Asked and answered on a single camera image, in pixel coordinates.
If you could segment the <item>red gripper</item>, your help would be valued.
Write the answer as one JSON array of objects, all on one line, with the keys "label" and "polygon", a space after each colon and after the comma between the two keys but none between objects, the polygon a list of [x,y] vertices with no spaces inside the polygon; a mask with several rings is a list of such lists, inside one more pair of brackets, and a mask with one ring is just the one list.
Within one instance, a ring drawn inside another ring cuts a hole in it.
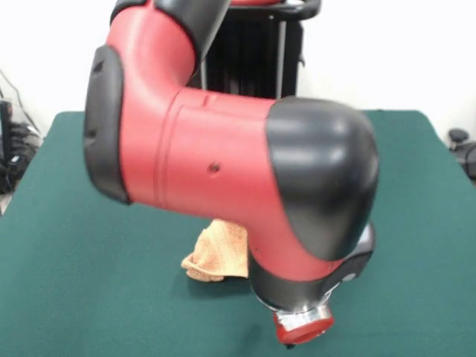
[{"label": "red gripper", "polygon": [[333,325],[333,315],[327,303],[306,312],[275,312],[277,340],[291,350],[295,344],[307,343],[323,335]]}]

